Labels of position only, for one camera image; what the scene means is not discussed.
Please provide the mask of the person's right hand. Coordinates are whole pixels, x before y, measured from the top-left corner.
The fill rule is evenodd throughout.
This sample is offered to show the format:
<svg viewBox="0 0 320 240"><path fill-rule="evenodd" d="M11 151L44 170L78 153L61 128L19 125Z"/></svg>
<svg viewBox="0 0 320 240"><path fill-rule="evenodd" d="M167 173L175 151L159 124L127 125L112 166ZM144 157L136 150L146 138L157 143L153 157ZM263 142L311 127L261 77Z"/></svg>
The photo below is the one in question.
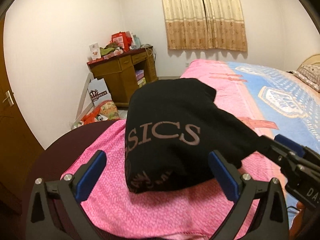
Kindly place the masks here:
<svg viewBox="0 0 320 240"><path fill-rule="evenodd" d="M299 232L301 231L302 223L303 223L303 217L305 213L305 206L303 203L298 202L296 205L296 208L298 209L299 213L295 216L292 226L289 230L289 239L294 240L298 236Z"/></svg>

